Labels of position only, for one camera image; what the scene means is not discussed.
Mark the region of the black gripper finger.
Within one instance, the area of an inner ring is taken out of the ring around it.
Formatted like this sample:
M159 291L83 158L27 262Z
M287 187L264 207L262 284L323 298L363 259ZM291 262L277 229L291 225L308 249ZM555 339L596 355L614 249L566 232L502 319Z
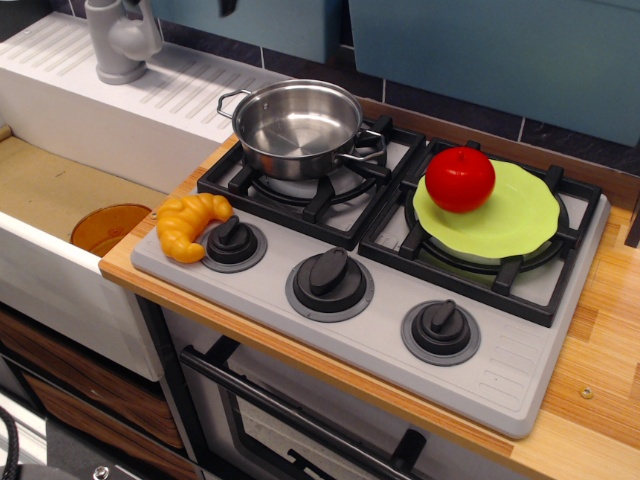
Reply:
M237 8L237 0L220 0L219 1L219 15L230 16Z

